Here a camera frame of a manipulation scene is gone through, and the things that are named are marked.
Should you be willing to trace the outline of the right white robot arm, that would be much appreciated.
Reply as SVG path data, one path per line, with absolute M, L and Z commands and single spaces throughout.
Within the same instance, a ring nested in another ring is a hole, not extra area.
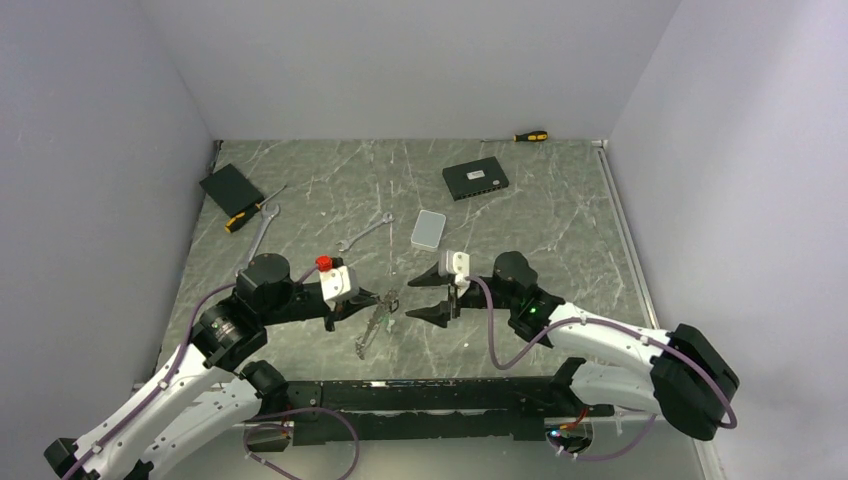
M 408 311 L 412 318 L 445 328 L 465 309 L 485 311 L 498 370 L 511 369 L 537 344 L 571 352 L 550 381 L 552 404 L 564 415 L 622 407 L 661 416 L 702 441 L 738 425 L 731 401 L 739 377 L 699 329 L 637 327 L 591 313 L 540 287 L 518 251 L 499 254 L 483 277 L 472 274 L 469 254 L 447 251 L 408 284 L 448 289 L 439 304 Z

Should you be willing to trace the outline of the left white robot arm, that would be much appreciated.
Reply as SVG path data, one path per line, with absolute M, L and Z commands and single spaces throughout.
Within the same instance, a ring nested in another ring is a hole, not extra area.
M 378 304 L 339 257 L 316 259 L 319 279 L 293 280 L 288 260 L 260 254 L 209 309 L 195 307 L 183 340 L 163 367 L 109 418 L 45 450 L 62 479 L 155 479 L 230 426 L 279 417 L 291 406 L 288 384 L 250 356 L 271 325 L 321 319 L 327 331 Z

